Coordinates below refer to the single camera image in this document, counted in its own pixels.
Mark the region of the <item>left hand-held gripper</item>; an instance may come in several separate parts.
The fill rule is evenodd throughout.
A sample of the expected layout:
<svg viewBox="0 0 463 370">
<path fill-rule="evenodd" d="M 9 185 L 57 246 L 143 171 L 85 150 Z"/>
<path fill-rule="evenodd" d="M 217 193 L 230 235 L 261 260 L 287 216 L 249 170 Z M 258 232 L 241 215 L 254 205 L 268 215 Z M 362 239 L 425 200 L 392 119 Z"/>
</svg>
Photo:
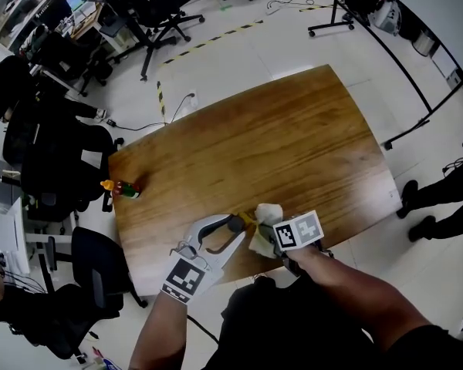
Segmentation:
<svg viewBox="0 0 463 370">
<path fill-rule="evenodd" d="M 184 235 L 184 240 L 171 250 L 162 278 L 161 292 L 182 304 L 189 304 L 205 293 L 224 276 L 224 267 L 237 251 L 246 232 L 232 236 L 219 250 L 198 251 L 203 240 L 225 226 L 233 214 L 215 214 L 195 221 Z"/>
</svg>

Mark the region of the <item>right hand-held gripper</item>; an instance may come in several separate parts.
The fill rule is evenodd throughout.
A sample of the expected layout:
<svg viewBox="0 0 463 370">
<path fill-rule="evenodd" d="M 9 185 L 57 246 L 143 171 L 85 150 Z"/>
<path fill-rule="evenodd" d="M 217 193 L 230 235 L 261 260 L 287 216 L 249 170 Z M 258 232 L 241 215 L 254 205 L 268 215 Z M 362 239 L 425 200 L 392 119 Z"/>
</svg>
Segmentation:
<svg viewBox="0 0 463 370">
<path fill-rule="evenodd" d="M 282 260 L 284 267 L 295 276 L 300 276 L 302 269 L 287 257 L 286 252 L 314 246 L 321 253 L 334 258 L 332 251 L 323 247 L 323 237 L 323 229 L 314 210 L 272 226 L 274 252 Z"/>
</svg>

